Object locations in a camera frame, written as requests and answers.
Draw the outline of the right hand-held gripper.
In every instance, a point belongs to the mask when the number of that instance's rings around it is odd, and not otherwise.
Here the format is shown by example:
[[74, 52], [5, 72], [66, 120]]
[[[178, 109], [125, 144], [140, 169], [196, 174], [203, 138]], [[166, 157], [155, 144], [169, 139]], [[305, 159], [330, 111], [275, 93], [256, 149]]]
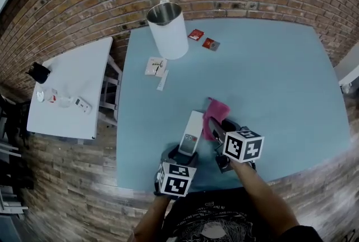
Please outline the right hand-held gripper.
[[209, 129], [219, 143], [215, 161], [221, 173], [232, 171], [231, 160], [248, 163], [256, 171], [255, 161], [261, 157], [263, 136], [229, 119], [218, 122], [211, 118]]

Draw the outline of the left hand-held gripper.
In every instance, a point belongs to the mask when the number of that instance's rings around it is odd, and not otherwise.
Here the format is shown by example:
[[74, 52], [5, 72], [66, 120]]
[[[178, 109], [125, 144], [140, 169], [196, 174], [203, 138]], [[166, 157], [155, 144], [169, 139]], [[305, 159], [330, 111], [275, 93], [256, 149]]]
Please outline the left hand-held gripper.
[[196, 173], [198, 152], [192, 156], [178, 153], [179, 145], [165, 149], [161, 154], [159, 168], [154, 180], [154, 194], [170, 195], [172, 198], [185, 197]]

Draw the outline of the pink cloth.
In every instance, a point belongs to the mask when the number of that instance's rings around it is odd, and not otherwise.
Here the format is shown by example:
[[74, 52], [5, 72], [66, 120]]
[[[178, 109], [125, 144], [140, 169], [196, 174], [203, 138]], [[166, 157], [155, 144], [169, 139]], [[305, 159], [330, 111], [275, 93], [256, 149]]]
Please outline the pink cloth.
[[209, 125], [210, 120], [213, 119], [219, 126], [221, 126], [222, 122], [228, 117], [231, 109], [226, 104], [216, 99], [209, 98], [209, 100], [210, 104], [202, 117], [203, 137], [205, 140], [214, 141], [215, 137]]

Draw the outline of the person's left forearm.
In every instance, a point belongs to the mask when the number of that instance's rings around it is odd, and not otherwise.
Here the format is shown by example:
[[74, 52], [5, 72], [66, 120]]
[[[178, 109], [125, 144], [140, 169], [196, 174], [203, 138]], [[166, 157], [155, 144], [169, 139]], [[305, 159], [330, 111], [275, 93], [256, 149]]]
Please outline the person's left forearm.
[[164, 242], [162, 227], [171, 200], [170, 195], [156, 196], [127, 242]]

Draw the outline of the person's right forearm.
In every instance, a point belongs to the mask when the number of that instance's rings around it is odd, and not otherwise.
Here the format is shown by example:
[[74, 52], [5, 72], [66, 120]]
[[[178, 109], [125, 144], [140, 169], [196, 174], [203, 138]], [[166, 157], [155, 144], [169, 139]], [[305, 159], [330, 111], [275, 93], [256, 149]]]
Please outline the person's right forearm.
[[300, 224], [288, 204], [247, 163], [231, 161], [231, 166], [260, 216], [261, 237], [277, 242], [302, 242]]

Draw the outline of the person's black printed t-shirt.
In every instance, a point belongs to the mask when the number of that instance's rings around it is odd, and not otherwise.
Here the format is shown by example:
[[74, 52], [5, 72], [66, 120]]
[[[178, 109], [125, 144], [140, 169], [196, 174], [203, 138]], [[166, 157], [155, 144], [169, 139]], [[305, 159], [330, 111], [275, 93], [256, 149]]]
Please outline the person's black printed t-shirt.
[[310, 226], [275, 238], [244, 188], [190, 193], [177, 199], [158, 242], [323, 242]]

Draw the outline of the white stick packet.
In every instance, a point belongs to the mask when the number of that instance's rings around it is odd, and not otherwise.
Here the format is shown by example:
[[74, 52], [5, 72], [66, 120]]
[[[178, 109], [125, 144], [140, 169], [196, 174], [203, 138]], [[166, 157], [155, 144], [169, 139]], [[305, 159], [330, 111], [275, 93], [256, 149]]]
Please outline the white stick packet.
[[162, 75], [161, 77], [161, 80], [157, 86], [157, 90], [158, 91], [163, 91], [164, 89], [164, 86], [165, 86], [165, 82], [166, 82], [166, 79], [167, 79], [167, 76], [168, 76], [168, 69], [165, 70], [164, 74]]

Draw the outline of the red and grey sachet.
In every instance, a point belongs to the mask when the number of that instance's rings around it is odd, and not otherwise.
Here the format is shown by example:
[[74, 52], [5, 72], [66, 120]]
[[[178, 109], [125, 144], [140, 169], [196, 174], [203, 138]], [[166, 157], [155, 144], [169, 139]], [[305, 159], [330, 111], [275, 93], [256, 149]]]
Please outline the red and grey sachet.
[[210, 38], [206, 38], [202, 46], [211, 51], [216, 51], [220, 46], [220, 43]]

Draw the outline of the white printed sachet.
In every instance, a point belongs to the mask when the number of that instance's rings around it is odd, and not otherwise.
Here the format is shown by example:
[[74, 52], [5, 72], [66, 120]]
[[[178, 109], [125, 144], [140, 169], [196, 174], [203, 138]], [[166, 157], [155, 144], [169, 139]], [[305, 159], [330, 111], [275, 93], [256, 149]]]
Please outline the white printed sachet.
[[167, 66], [167, 59], [150, 57], [145, 69], [145, 75], [162, 77]]

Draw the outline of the white electric kettle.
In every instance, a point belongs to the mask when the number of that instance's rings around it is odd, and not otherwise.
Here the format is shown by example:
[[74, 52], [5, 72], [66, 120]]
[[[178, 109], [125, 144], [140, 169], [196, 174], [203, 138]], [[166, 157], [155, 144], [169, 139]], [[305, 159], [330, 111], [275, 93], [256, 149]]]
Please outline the white electric kettle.
[[146, 19], [159, 54], [167, 60], [183, 57], [188, 51], [188, 39], [182, 7], [170, 0], [148, 10]]

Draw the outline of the clear plastic cup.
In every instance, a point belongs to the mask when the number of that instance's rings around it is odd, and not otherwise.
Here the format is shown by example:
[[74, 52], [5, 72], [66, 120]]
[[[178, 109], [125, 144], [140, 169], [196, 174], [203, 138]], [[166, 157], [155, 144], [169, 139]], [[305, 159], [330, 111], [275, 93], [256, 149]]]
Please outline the clear plastic cup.
[[61, 108], [69, 108], [73, 104], [73, 97], [61, 96], [57, 102]]

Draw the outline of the white side table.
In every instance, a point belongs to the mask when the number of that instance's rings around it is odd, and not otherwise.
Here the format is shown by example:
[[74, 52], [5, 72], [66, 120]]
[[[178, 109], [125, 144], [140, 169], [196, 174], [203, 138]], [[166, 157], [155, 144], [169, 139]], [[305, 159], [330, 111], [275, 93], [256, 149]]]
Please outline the white side table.
[[[109, 54], [113, 38], [100, 39], [82, 45], [43, 62], [51, 70], [44, 84], [35, 85], [31, 98], [27, 131], [31, 133], [93, 140], [98, 121], [117, 125], [122, 71]], [[73, 97], [69, 108], [58, 102], [38, 102], [37, 91], [53, 88], [58, 97]], [[89, 115], [83, 113], [74, 100], [83, 98], [92, 106]]]

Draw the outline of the black pouch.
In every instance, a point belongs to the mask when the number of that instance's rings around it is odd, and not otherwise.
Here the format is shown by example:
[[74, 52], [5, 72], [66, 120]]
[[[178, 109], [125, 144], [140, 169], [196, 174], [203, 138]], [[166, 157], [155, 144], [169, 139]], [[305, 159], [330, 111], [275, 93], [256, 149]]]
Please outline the black pouch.
[[51, 70], [45, 66], [34, 62], [26, 74], [30, 75], [37, 83], [44, 84], [50, 75]]

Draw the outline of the black office chair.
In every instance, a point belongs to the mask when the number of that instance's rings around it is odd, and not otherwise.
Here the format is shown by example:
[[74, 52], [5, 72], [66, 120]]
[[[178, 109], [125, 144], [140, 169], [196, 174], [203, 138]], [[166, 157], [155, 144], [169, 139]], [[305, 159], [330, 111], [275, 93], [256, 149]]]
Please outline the black office chair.
[[[7, 134], [8, 142], [17, 147], [17, 121], [20, 114], [17, 112], [15, 105], [8, 103], [1, 95], [0, 108], [7, 116], [4, 130]], [[33, 189], [33, 173], [26, 161], [19, 157], [11, 159], [10, 163], [0, 159], [0, 185], [11, 186], [14, 190]]]

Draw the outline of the white metal rack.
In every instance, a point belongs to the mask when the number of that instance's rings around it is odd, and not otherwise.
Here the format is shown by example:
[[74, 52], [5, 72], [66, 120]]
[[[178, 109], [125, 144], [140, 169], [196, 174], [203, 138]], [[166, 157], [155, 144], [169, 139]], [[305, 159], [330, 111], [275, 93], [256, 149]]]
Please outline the white metal rack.
[[[10, 156], [22, 157], [19, 148], [0, 140], [0, 159], [9, 163]], [[23, 215], [28, 209], [13, 192], [13, 187], [0, 184], [0, 214]]]

